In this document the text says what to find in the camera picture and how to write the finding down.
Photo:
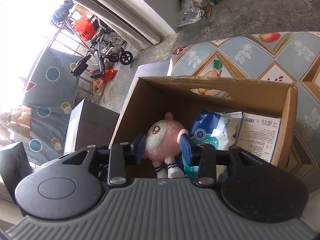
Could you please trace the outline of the blue patterned cushion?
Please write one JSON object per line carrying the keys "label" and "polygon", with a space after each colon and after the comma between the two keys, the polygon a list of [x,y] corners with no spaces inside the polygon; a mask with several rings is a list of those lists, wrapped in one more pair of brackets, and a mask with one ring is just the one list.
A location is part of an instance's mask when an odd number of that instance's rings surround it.
{"label": "blue patterned cushion", "polygon": [[79,56],[47,48],[33,71],[22,103],[32,109],[31,138],[14,135],[15,141],[23,142],[32,163],[42,165],[63,155],[79,83],[71,65],[79,60]]}

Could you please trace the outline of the red plastic bag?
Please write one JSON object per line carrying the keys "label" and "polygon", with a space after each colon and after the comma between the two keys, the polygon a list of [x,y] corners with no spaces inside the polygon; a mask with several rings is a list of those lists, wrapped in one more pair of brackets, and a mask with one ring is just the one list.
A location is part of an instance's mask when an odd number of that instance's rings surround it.
{"label": "red plastic bag", "polygon": [[93,23],[86,15],[76,20],[72,26],[83,41],[89,41],[97,32]]}

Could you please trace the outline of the pink plush toy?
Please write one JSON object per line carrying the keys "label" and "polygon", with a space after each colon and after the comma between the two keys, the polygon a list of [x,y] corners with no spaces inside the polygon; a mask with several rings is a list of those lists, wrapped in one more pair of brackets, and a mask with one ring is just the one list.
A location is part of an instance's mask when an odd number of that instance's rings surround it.
{"label": "pink plush toy", "polygon": [[184,172],[176,163],[176,158],[181,155],[180,139],[183,134],[188,134],[188,131],[174,120],[171,112],[148,130],[143,158],[152,161],[158,179],[184,178]]}

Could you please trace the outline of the clear plastic trash bag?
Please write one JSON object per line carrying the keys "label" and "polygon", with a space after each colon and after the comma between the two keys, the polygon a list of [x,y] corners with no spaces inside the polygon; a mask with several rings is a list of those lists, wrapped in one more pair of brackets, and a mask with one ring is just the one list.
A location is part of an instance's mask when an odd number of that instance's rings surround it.
{"label": "clear plastic trash bag", "polygon": [[180,0],[181,10],[176,15],[175,26],[182,27],[201,20],[205,15],[204,8],[208,0]]}

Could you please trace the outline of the grey curtain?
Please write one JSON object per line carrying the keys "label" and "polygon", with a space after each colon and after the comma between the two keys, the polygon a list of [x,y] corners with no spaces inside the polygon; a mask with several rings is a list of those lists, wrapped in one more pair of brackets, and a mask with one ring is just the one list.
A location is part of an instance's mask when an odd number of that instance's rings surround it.
{"label": "grey curtain", "polygon": [[176,33],[144,0],[73,0],[97,16],[135,50],[152,47]]}

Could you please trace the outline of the patterned floor mat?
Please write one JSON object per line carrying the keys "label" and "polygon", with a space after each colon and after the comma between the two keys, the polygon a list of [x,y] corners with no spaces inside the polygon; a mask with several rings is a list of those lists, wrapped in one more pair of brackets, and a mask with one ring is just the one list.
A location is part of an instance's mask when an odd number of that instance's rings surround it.
{"label": "patterned floor mat", "polygon": [[298,107],[287,171],[319,190],[319,32],[273,32],[178,47],[168,75],[211,75],[289,83]]}

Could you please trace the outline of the white paper box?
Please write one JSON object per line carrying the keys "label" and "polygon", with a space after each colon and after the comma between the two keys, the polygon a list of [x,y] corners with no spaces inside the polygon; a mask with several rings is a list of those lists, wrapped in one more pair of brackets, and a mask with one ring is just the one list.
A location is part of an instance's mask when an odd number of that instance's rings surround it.
{"label": "white paper box", "polygon": [[236,146],[271,163],[281,118],[244,113]]}

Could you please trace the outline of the brown cardboard box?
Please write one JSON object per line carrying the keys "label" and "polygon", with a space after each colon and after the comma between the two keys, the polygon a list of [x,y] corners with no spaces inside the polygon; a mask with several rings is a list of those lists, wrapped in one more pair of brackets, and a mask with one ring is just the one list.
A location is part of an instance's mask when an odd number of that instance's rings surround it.
{"label": "brown cardboard box", "polygon": [[247,112],[281,119],[272,165],[285,169],[297,115],[294,85],[254,79],[162,76],[133,81],[121,110],[111,144],[132,142],[167,112],[190,129],[202,109]]}

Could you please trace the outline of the blue white wipes pack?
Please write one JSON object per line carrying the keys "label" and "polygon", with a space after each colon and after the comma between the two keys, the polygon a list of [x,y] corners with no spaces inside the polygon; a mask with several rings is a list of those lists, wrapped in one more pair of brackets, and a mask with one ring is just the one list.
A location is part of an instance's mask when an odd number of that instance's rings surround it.
{"label": "blue white wipes pack", "polygon": [[[217,113],[202,109],[200,115],[195,119],[189,137],[195,144],[206,143],[213,145],[216,150],[226,151],[230,146],[234,146],[238,137],[242,112]],[[185,177],[193,183],[199,172],[199,166],[190,166],[191,157],[181,155],[183,163],[183,172]],[[227,178],[227,167],[217,165],[217,181],[223,181]]]}

